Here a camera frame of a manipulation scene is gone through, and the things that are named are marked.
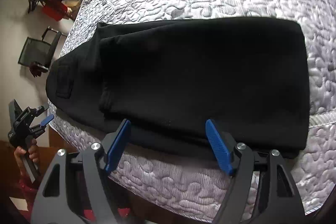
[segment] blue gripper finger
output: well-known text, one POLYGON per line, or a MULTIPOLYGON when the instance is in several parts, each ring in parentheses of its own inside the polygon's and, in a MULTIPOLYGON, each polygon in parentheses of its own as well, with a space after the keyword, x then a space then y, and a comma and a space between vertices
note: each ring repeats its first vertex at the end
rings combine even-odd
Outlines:
POLYGON ((233 173, 233 168, 231 165, 230 152, 210 119, 205 123, 205 133, 211 145, 212 151, 216 156, 219 168, 228 175, 231 175, 233 173))
POLYGON ((40 123, 40 126, 44 127, 46 126, 48 123, 50 123, 52 120, 54 119, 54 115, 50 114, 49 116, 47 116, 45 119, 42 120, 42 122, 40 123))
POLYGON ((112 143, 107 154, 107 163, 105 166, 105 171, 110 174, 114 171, 120 161, 120 157, 124 152, 126 143, 128 142, 129 136, 131 135, 131 122, 126 120, 123 127, 118 132, 118 135, 115 137, 114 142, 112 143))

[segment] black pants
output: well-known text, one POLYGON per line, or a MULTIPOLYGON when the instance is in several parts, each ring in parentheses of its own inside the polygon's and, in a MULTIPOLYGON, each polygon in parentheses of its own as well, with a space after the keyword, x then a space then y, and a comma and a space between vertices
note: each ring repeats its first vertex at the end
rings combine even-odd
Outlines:
POLYGON ((102 130, 132 122, 130 142, 213 158, 205 121, 237 141, 293 157, 309 119, 305 39, 273 18, 99 23, 92 39, 56 60, 48 98, 102 130))

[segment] mattress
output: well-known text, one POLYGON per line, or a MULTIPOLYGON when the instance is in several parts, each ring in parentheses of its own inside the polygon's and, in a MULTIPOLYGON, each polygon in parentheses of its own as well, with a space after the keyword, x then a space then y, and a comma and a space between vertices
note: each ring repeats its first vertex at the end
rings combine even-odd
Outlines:
MULTIPOLYGON (((335 12, 336 0, 83 0, 60 55, 90 39, 97 22, 130 24, 236 16, 297 21, 307 49, 310 121, 306 148, 290 164, 308 214, 322 206, 336 182, 335 12)), ((253 68, 253 73, 257 77, 258 68, 253 68)), ((51 102, 49 104, 49 114, 55 115, 51 127, 78 150, 104 137, 66 117, 51 102)), ((239 114, 248 115, 250 111, 253 106, 244 106, 239 114)), ((150 202, 205 222, 211 222, 216 215, 230 183, 230 177, 216 162, 195 162, 133 145, 126 147, 110 178, 150 202)), ((255 172, 243 219, 251 216, 258 181, 259 174, 255 172)))

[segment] human hand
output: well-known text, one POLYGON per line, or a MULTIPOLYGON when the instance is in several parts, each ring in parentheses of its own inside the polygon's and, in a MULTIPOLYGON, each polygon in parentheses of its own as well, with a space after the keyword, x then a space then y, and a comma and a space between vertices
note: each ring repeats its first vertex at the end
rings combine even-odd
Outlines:
MULTIPOLYGON (((37 141, 35 139, 31 140, 31 147, 28 149, 28 153, 29 153, 29 158, 33 161, 33 163, 38 163, 39 162, 39 150, 38 150, 38 146, 36 145, 37 141)), ((26 154, 26 150, 24 150, 21 146, 18 146, 15 151, 14 151, 14 157, 17 163, 17 166, 19 167, 20 170, 20 174, 21 176, 26 176, 26 168, 21 160, 21 156, 24 156, 24 154, 26 154)))

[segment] metal pivot bolt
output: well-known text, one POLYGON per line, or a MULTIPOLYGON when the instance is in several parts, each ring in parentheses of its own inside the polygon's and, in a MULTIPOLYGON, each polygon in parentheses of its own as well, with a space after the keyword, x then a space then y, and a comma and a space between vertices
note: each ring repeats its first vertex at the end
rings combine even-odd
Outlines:
POLYGON ((100 143, 93 143, 91 145, 91 149, 93 149, 93 150, 98 150, 99 148, 100 148, 100 143))
POLYGON ((66 152, 65 149, 60 149, 60 150, 57 151, 57 155, 58 156, 63 156, 65 154, 65 152, 66 152))
POLYGON ((246 148, 246 144, 244 144, 244 143, 237 143, 236 147, 239 150, 244 150, 246 148))
POLYGON ((275 157, 277 157, 277 156, 280 155, 280 152, 279 152, 278 150, 276 150, 276 149, 273 149, 273 150, 271 151, 271 153, 272 153, 272 155, 275 156, 275 157))

